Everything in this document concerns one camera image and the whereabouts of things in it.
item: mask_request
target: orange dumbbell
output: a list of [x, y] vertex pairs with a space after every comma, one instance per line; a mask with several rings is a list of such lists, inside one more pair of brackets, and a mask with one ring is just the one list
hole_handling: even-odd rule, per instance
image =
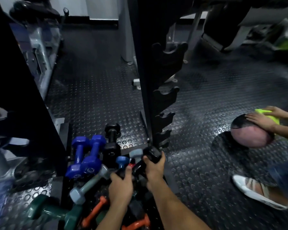
[[130, 224], [128, 227], [125, 227], [123, 225], [122, 226], [122, 230], [136, 230], [136, 229], [138, 229], [138, 228], [140, 228], [142, 226], [145, 226], [147, 228], [149, 228], [149, 226], [150, 226], [150, 221], [149, 221], [149, 218], [148, 218], [147, 214], [145, 214], [144, 219], [136, 221], [133, 224]]
[[88, 215], [88, 217], [86, 217], [82, 220], [82, 223], [81, 223], [82, 227], [88, 228], [90, 226], [92, 219], [99, 213], [99, 211], [103, 207], [103, 205], [105, 205], [107, 203], [108, 203], [108, 200], [104, 196], [101, 196], [100, 201], [96, 205], [96, 207], [94, 207], [94, 209], [91, 211], [91, 213]]

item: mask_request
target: textured floor mat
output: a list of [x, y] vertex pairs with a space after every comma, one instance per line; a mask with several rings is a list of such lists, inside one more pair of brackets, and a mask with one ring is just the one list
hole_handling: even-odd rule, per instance
[[[71, 25], [63, 35], [46, 101], [52, 113], [72, 124], [73, 136], [103, 134], [106, 123], [118, 122], [122, 148], [144, 143], [142, 97], [131, 86], [134, 67], [120, 58], [119, 32]], [[187, 31], [176, 35], [184, 40]], [[220, 54], [200, 43], [176, 76], [180, 92], [167, 110], [176, 115], [165, 152], [179, 198], [212, 229], [288, 229], [288, 211], [248, 199], [230, 179], [237, 173], [273, 184], [267, 167], [288, 160], [286, 139], [248, 150], [228, 133], [236, 116], [255, 108], [288, 110], [288, 66], [267, 57], [252, 46]]]

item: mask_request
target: blue dumbbell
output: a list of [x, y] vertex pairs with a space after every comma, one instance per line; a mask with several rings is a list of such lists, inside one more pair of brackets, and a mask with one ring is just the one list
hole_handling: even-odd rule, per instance
[[90, 141], [92, 150], [90, 155], [83, 159], [81, 171], [85, 174], [96, 174], [101, 168], [101, 160], [99, 159], [99, 151], [102, 150], [107, 140], [102, 135], [94, 135]]
[[85, 136], [77, 136], [72, 141], [72, 146], [76, 148], [75, 163], [67, 168], [65, 176], [69, 179], [76, 179], [82, 175], [80, 165], [83, 159], [83, 149], [90, 146], [90, 140]]
[[130, 159], [128, 157], [125, 157], [125, 156], [118, 156], [116, 158], [116, 163], [118, 163], [119, 169], [125, 168], [125, 166], [127, 164], [129, 164], [129, 161], [130, 161]]

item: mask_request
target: gray dumbbell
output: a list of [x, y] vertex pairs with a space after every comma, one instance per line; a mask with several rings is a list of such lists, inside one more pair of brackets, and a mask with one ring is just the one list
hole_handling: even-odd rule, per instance
[[98, 174], [96, 174], [91, 180], [85, 183], [81, 188], [75, 187], [69, 192], [69, 196], [72, 198], [73, 202], [77, 205], [82, 205], [85, 203], [85, 193], [87, 193], [94, 185], [99, 182], [100, 179], [104, 178], [108, 180], [110, 178], [109, 169], [105, 165], [101, 165], [101, 169]]
[[136, 164], [140, 162], [140, 160], [142, 159], [142, 156], [143, 156], [142, 149], [135, 149], [129, 153], [129, 157], [134, 158]]

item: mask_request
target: jeans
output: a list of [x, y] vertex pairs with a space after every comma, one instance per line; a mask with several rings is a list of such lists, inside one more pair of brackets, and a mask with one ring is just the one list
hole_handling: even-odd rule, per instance
[[274, 178], [285, 197], [288, 198], [288, 161], [270, 167], [269, 173]]

